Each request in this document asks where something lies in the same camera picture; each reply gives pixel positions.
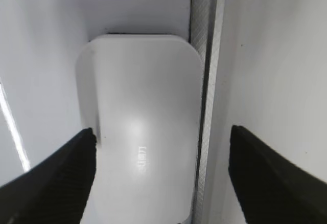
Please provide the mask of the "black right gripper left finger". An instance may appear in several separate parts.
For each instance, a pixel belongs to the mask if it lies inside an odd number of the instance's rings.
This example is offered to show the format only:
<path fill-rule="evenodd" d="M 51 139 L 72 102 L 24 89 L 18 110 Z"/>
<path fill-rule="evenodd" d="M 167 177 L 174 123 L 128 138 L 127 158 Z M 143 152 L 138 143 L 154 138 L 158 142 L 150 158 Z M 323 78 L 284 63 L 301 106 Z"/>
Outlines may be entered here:
<path fill-rule="evenodd" d="M 83 129 L 1 186 L 1 223 L 80 223 L 96 174 L 96 143 L 92 129 Z"/>

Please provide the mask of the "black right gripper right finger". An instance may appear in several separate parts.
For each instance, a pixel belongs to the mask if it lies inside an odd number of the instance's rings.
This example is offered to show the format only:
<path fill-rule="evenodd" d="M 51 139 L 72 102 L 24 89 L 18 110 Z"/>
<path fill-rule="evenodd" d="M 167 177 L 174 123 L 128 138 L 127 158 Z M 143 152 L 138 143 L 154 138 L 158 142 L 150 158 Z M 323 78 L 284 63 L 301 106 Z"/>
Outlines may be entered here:
<path fill-rule="evenodd" d="M 247 223 L 326 223 L 326 183 L 243 126 L 231 128 L 228 172 Z"/>

